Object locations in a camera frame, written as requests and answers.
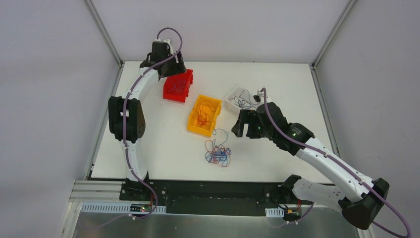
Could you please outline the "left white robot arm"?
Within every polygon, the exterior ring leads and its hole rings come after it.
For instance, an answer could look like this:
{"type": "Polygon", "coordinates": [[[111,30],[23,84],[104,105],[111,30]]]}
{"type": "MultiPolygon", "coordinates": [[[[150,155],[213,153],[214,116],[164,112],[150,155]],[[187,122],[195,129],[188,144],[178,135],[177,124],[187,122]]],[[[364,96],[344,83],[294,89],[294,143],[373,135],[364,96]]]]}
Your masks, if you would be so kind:
{"type": "Polygon", "coordinates": [[[126,178],[138,181],[132,188],[138,200],[146,200],[151,194],[151,187],[142,182],[148,175],[148,166],[140,151],[140,140],[146,131],[142,102],[162,78],[186,71],[182,54],[173,50],[170,39],[156,39],[152,51],[139,66],[137,78],[120,96],[111,96],[108,100],[109,130],[123,149],[128,167],[126,178]]]}

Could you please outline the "red orange cable clump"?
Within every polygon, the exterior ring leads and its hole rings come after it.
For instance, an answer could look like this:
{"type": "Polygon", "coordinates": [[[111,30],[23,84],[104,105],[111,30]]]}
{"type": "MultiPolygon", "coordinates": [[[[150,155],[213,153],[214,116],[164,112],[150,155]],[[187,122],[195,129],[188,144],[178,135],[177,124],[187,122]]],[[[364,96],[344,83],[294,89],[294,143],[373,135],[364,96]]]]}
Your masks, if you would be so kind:
{"type": "Polygon", "coordinates": [[[209,129],[211,126],[210,115],[207,113],[199,113],[197,115],[196,126],[199,128],[209,129]]]}

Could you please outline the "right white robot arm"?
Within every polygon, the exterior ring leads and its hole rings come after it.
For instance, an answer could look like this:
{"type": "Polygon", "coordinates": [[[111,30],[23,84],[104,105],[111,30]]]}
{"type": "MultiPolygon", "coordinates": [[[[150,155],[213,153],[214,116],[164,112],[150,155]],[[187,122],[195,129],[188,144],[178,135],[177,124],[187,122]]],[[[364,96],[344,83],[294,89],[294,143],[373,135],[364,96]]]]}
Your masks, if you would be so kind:
{"type": "Polygon", "coordinates": [[[288,122],[273,102],[255,110],[240,110],[231,131],[236,137],[242,137],[245,125],[248,126],[248,138],[267,138],[279,149],[313,166],[333,183],[327,186],[290,175],[279,188],[285,202],[294,203],[299,199],[327,206],[361,230],[367,230],[373,223],[383,207],[381,199],[385,199],[389,191],[387,181],[373,180],[349,167],[305,126],[288,122]]]}

